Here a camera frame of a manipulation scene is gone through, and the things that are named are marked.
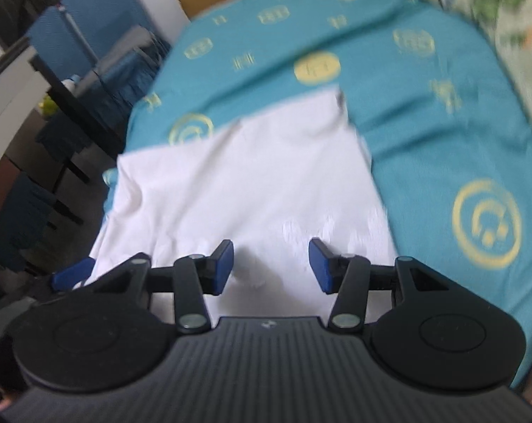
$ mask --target metal pivot screw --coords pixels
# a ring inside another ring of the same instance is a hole
[[[361,319],[352,313],[341,313],[340,315],[332,317],[332,323],[340,329],[352,329],[353,327],[358,326],[361,322]]]
[[[207,318],[199,313],[190,313],[189,315],[183,315],[179,319],[180,325],[184,329],[199,329],[202,326],[205,326]]]

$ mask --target dark floor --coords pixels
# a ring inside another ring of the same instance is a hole
[[[49,272],[62,270],[89,255],[103,219],[103,202],[107,196],[102,173],[115,166],[115,161],[95,145],[82,151],[72,161],[91,181],[86,185],[66,171],[56,197],[81,217],[84,224],[77,226],[67,218],[52,213],[50,221],[57,230],[47,228],[41,243],[25,253],[30,262]],[[0,286],[8,292],[20,287],[29,278],[25,273],[0,270]]]

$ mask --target bed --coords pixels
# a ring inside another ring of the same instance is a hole
[[[221,1],[203,8],[180,0],[199,17],[134,108],[126,152],[188,145],[337,84],[367,144],[398,254],[519,321],[527,351],[518,383],[532,364],[532,125],[488,39],[423,0],[230,0],[211,8]],[[107,180],[109,221],[117,173]]]

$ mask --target blue chair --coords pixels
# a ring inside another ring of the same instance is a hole
[[[53,6],[43,12],[26,36],[61,81],[72,75],[84,76],[92,69],[92,62],[68,29],[60,11]]]
[[[139,0],[61,0],[98,58],[107,55],[129,29],[156,27]]]
[[[52,192],[55,193],[58,189],[66,169],[74,173],[85,184],[90,182],[89,177],[72,162],[72,156],[89,147],[92,140],[63,112],[57,111],[50,117],[39,130],[35,141],[44,146],[53,160],[61,162],[63,165]]]
[[[0,197],[0,265],[13,272],[45,274],[20,251],[34,247],[46,227],[56,229],[49,221],[53,210],[79,226],[83,220],[6,157],[0,161]]]

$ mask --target round black pad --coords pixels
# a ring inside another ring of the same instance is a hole
[[[121,387],[150,372],[169,326],[118,294],[72,295],[29,310],[13,332],[22,372],[65,393]]]
[[[514,319],[458,285],[410,293],[378,320],[371,343],[400,377],[460,392],[508,384],[526,346]]]
[[[485,329],[469,316],[438,315],[420,325],[420,337],[436,350],[461,353],[481,345]]]

